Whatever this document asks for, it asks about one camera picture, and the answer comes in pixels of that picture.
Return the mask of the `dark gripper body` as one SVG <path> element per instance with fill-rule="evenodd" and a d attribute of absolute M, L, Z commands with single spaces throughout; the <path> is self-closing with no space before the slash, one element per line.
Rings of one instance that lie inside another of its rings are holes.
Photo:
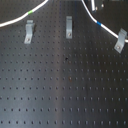
<path fill-rule="evenodd" d="M 110 2 L 111 0 L 96 0 L 96 9 L 101 10 L 105 7 L 105 4 L 107 2 Z"/>

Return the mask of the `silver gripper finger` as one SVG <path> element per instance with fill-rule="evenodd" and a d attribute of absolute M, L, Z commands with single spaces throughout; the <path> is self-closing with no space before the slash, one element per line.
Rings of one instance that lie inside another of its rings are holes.
<path fill-rule="evenodd" d="M 91 9 L 92 9 L 92 11 L 97 11 L 95 0 L 91 0 Z"/>

